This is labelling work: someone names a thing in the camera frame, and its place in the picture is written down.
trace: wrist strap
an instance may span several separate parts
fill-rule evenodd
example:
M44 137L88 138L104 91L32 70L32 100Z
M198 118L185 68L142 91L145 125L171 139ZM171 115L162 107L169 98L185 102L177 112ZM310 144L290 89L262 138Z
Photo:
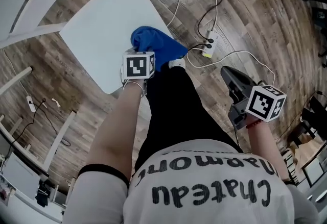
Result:
M135 84L139 85L139 87L140 87L141 90L142 90L141 98L144 96L144 89L143 89L142 85L139 84L139 83L137 83L137 82L135 82L135 81L130 81L130 80L128 80L128 81L124 84L123 90L125 89L125 87L126 87L126 85L127 85L128 83L135 83Z
M250 129L250 128L252 128L253 126L258 125L258 124L261 123L261 122L262 122L262 120L257 119L255 122L250 123L249 125L247 125L246 128L247 128L247 129Z

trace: white t-shirt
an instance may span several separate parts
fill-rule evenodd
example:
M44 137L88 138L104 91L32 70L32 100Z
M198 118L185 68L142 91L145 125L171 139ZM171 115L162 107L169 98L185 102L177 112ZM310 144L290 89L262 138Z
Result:
M75 183L64 224L317 221L314 206L286 186L270 162L220 141L191 140L158 151L129 188L111 167L88 168Z

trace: white chair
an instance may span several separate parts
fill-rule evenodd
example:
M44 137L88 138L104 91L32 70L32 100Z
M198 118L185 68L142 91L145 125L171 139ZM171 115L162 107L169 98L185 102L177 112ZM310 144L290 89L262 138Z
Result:
M0 0L0 48L52 32L63 40L106 93L121 87L122 53L132 47L131 33L153 26L171 36L150 0L91 0L68 23L38 26L56 0Z

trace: black pants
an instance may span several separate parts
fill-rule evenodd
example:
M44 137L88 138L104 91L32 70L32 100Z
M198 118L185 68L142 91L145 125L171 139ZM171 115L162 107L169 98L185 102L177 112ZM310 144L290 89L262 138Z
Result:
M242 152L204 109L184 68L163 65L148 80L147 99L152 117L135 171L155 152L188 140L219 140Z

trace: white chair seat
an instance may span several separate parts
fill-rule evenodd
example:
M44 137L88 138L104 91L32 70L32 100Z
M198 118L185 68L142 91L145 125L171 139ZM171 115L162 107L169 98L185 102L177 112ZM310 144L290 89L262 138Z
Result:
M122 54L132 48L131 34L140 26L172 37L150 0L91 0L60 35L99 87L112 93L122 85Z

